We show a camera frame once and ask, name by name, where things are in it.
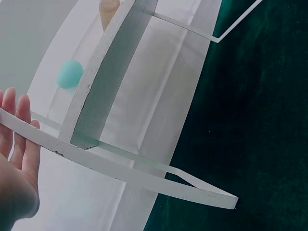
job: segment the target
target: wooden peg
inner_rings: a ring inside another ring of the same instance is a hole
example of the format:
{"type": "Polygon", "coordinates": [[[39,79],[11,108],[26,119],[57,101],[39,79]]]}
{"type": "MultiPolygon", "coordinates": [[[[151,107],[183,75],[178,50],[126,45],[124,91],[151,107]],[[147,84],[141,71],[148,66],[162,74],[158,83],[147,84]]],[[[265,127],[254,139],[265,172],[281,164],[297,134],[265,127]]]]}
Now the wooden peg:
{"type": "Polygon", "coordinates": [[[120,0],[101,0],[99,8],[104,30],[107,28],[120,4],[120,0]]]}

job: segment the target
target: teal ball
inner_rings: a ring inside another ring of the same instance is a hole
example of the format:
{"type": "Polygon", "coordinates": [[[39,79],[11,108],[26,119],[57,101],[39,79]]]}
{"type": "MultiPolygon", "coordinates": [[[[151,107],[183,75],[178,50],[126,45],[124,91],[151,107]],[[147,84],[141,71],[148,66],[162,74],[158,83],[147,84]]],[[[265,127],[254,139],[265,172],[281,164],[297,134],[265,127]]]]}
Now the teal ball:
{"type": "Polygon", "coordinates": [[[69,89],[78,85],[83,74],[82,66],[76,60],[67,60],[62,64],[57,77],[57,84],[60,88],[69,89]]]}

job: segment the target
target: green velvet fabric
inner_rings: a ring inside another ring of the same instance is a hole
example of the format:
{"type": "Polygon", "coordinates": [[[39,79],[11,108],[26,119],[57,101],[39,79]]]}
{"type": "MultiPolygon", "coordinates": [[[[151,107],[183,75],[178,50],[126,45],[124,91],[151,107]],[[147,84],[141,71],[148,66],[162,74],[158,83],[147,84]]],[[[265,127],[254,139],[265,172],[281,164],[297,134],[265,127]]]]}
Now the green velvet fabric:
{"type": "MultiPolygon", "coordinates": [[[[215,35],[252,2],[223,0],[215,35]]],[[[264,0],[210,45],[171,165],[238,205],[159,195],[146,231],[308,230],[307,68],[307,0],[264,0]]]]}

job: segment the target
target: finger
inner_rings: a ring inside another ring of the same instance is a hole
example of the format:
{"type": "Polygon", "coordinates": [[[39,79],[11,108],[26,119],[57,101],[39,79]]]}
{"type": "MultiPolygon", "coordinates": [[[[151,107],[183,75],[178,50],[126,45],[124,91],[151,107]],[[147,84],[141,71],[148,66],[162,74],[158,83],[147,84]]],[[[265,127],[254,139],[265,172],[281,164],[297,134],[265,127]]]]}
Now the finger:
{"type": "MultiPolygon", "coordinates": [[[[15,88],[8,88],[3,96],[1,108],[14,115],[16,110],[15,98],[16,98],[15,88]]],[[[13,131],[1,124],[0,153],[2,153],[6,158],[8,158],[10,154],[12,143],[13,143],[13,131]]]]}
{"type": "MultiPolygon", "coordinates": [[[[33,120],[31,125],[39,128],[39,122],[33,120]]],[[[39,160],[40,160],[40,146],[26,140],[26,149],[22,163],[22,172],[28,176],[28,180],[31,185],[38,189],[38,172],[39,172],[39,160]]]]}
{"type": "Polygon", "coordinates": [[[0,90],[0,105],[2,105],[2,101],[3,101],[3,91],[0,90]]]}
{"type": "MultiPolygon", "coordinates": [[[[19,98],[16,117],[22,119],[27,123],[31,122],[30,100],[27,95],[22,95],[19,98]]],[[[20,170],[23,163],[25,149],[26,149],[26,139],[21,135],[15,133],[14,152],[10,159],[10,162],[15,166],[15,168],[20,170]]]]}

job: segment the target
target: hand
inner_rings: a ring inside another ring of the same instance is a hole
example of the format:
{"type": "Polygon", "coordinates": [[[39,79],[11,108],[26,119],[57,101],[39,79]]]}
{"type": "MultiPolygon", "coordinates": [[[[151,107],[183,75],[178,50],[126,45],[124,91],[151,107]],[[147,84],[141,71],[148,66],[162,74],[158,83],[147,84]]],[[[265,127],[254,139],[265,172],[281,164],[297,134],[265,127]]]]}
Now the hand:
{"type": "MultiPolygon", "coordinates": [[[[39,122],[31,121],[30,101],[23,95],[15,105],[14,88],[0,91],[0,106],[11,114],[39,128],[39,122]]],[[[0,230],[10,229],[21,218],[34,216],[39,208],[38,171],[40,146],[0,124],[0,230]]]]}

